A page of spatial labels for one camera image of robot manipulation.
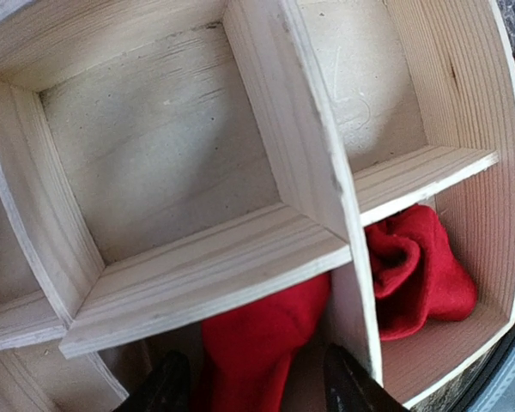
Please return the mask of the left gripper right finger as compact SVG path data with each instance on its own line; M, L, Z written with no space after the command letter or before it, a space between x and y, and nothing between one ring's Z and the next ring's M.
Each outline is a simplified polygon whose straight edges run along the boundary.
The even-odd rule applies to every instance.
M405 411L343 346L331 343L324 354L327 411Z

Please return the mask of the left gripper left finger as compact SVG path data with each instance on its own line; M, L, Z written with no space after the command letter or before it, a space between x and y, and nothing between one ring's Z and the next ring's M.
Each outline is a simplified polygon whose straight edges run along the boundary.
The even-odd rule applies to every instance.
M190 390L189 359L172 350L114 412L188 411Z

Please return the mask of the red santa sock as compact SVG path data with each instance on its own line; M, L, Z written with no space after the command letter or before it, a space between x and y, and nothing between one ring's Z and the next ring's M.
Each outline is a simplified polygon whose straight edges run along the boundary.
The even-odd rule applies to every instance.
M277 411L291 363L330 298L324 273L201 323L204 365L192 411Z
M380 339L412 336L429 319L459 322L477 286L454 256L434 209L415 204L365 227Z

